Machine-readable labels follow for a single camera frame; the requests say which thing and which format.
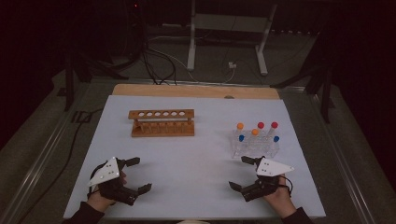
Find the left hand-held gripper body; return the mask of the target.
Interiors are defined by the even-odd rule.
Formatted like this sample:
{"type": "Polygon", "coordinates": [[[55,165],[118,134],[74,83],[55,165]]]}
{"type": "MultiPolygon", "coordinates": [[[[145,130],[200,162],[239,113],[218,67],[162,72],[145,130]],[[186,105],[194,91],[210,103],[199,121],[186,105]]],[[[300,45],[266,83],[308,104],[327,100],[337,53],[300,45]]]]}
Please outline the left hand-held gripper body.
{"type": "Polygon", "coordinates": [[[90,196],[98,187],[103,197],[116,202],[133,205],[137,199],[138,192],[133,189],[128,189],[124,186],[121,177],[121,171],[126,166],[126,160],[121,160],[116,157],[98,165],[91,174],[88,183],[90,196]]]}

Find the white table mat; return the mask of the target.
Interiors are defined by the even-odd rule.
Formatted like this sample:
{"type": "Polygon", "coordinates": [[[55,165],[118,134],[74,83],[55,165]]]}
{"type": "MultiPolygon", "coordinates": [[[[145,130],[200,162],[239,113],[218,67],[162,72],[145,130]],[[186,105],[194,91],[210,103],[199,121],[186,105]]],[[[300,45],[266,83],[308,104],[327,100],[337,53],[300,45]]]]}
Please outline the white table mat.
{"type": "Polygon", "coordinates": [[[264,200],[246,202],[229,186],[252,184],[257,176],[252,165],[233,156],[231,137],[237,123],[248,129],[258,122],[278,124],[280,136],[276,161],[292,166],[287,177],[293,184],[291,198],[310,217],[325,217],[318,191],[305,161],[287,108],[281,100],[143,97],[111,95],[106,105],[76,185],[65,209],[71,217],[85,200],[93,169],[104,161],[140,158],[126,169],[131,189],[146,184],[150,192],[134,205],[118,203],[106,212],[115,219],[259,219],[273,217],[264,200]],[[138,109],[183,109],[195,113],[195,134],[184,137],[131,135],[128,114],[138,109]]]}

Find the aluminium floor rail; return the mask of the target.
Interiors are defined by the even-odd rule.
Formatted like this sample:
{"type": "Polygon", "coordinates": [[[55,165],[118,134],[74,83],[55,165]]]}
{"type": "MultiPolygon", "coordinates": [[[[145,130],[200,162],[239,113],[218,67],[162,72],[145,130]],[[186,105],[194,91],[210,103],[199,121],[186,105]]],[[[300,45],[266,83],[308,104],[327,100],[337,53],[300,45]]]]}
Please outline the aluminium floor rail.
{"type": "Polygon", "coordinates": [[[89,85],[76,86],[71,107],[51,93],[0,151],[0,224],[16,224],[89,85]]]}
{"type": "Polygon", "coordinates": [[[376,224],[373,214],[370,211],[367,202],[362,195],[361,188],[347,163],[341,147],[335,139],[335,136],[331,130],[331,126],[326,123],[324,121],[324,118],[321,116],[321,104],[319,98],[316,95],[309,95],[308,99],[313,106],[313,110],[316,114],[317,120],[321,128],[325,132],[326,140],[329,142],[330,145],[330,152],[332,153],[332,156],[335,160],[338,172],[343,178],[349,197],[353,202],[358,216],[361,220],[361,224],[376,224]]]}

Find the black tripod stand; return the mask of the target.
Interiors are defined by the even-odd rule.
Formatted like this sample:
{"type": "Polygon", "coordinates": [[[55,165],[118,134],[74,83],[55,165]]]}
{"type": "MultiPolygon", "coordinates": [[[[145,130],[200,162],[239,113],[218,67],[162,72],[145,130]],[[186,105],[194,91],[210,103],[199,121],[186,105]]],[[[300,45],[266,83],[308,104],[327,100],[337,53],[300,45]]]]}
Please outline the black tripod stand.
{"type": "Polygon", "coordinates": [[[103,72],[105,75],[125,80],[126,77],[119,75],[114,70],[105,67],[88,54],[77,49],[67,49],[64,52],[64,71],[65,71],[65,107],[64,110],[68,111],[75,101],[75,80],[77,77],[79,81],[90,82],[92,74],[89,67],[93,67],[103,72]]]}
{"type": "Polygon", "coordinates": [[[334,66],[333,40],[329,34],[322,31],[318,34],[298,74],[280,83],[272,84],[271,88],[284,89],[298,80],[310,77],[304,91],[307,94],[314,95],[321,90],[320,114],[329,123],[332,69],[334,66]]]}

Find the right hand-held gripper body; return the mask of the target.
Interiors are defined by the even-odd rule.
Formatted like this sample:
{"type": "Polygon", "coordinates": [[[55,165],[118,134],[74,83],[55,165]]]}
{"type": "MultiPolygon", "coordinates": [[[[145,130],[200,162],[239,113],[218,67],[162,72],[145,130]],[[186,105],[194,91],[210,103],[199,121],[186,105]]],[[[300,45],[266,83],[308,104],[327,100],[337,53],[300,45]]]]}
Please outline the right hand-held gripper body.
{"type": "MultiPolygon", "coordinates": [[[[258,179],[252,185],[242,187],[241,194],[246,202],[272,194],[280,188],[280,176],[293,170],[294,168],[292,166],[261,157],[260,164],[256,166],[256,176],[258,179]]],[[[289,194],[291,194],[293,185],[287,178],[286,180],[290,184],[285,184],[284,187],[287,188],[289,194]]]]}

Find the clear plastic test tube rack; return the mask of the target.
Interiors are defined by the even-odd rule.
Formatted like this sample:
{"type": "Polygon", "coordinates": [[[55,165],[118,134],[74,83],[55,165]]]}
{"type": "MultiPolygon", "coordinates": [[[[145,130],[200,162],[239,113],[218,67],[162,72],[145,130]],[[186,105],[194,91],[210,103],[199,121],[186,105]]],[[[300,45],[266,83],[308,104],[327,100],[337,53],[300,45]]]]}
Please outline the clear plastic test tube rack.
{"type": "Polygon", "coordinates": [[[235,136],[235,131],[231,137],[231,145],[232,145],[232,156],[234,158],[248,156],[248,157],[261,157],[265,158],[273,158],[276,153],[272,150],[273,145],[273,137],[267,137],[267,133],[263,132],[262,136],[259,136],[259,141],[255,146],[250,144],[250,136],[251,131],[242,131],[242,134],[245,136],[245,148],[242,151],[238,151],[237,144],[238,140],[235,136]]]}

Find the white metal stand frame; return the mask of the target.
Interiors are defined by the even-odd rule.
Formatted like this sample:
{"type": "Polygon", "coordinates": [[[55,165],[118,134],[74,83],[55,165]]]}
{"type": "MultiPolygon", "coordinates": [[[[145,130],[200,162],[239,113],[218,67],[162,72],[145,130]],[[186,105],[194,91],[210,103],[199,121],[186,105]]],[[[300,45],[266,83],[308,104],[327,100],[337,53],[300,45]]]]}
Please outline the white metal stand frame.
{"type": "Polygon", "coordinates": [[[190,46],[187,60],[187,69],[194,70],[196,36],[197,29],[206,29],[211,31],[236,31],[261,33],[262,40],[255,46],[256,58],[262,76],[268,75],[268,68],[264,58],[264,47],[270,34],[274,16],[276,14],[277,4],[270,6],[269,12],[265,17],[249,17],[237,15],[205,14],[196,12],[196,0],[191,0],[191,28],[190,28],[190,46]]]}

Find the wooden test tube rack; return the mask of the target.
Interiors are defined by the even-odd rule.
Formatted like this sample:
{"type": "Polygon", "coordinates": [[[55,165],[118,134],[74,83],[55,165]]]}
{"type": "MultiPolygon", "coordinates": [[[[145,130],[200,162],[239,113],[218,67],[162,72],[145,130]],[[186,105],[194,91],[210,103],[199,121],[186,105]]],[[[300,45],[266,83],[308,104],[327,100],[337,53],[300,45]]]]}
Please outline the wooden test tube rack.
{"type": "Polygon", "coordinates": [[[130,110],[132,137],[194,136],[193,109],[130,110]]]}

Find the person's right hand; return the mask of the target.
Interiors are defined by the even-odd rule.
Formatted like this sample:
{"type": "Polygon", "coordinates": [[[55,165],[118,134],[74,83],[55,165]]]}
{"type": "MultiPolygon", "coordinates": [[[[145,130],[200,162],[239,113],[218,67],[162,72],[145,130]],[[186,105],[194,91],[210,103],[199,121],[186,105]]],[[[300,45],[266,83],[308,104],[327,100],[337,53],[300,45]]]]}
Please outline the person's right hand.
{"type": "Polygon", "coordinates": [[[274,193],[263,197],[281,218],[289,217],[297,211],[290,198],[288,189],[284,187],[285,184],[286,177],[281,175],[279,178],[280,188],[274,193]]]}

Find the black power strip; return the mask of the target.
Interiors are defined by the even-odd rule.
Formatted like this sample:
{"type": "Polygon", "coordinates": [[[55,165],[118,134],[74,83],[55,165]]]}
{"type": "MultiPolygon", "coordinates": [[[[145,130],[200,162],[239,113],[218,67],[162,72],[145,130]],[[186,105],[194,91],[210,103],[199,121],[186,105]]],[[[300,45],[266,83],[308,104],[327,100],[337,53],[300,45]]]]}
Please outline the black power strip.
{"type": "Polygon", "coordinates": [[[298,31],[298,30],[279,30],[279,29],[271,29],[271,32],[276,35],[312,35],[316,36],[320,34],[320,32],[311,32],[311,31],[298,31]]]}

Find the person's left hand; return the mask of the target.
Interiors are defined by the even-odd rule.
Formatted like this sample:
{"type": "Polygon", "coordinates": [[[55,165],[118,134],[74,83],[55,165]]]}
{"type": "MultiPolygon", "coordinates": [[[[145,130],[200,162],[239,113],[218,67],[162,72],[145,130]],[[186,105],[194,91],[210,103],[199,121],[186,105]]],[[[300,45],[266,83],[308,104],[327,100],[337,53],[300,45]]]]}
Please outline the person's left hand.
{"type": "Polygon", "coordinates": [[[94,191],[88,198],[87,204],[95,209],[96,211],[104,213],[110,206],[114,205],[116,201],[109,200],[101,195],[98,187],[95,187],[94,191]]]}

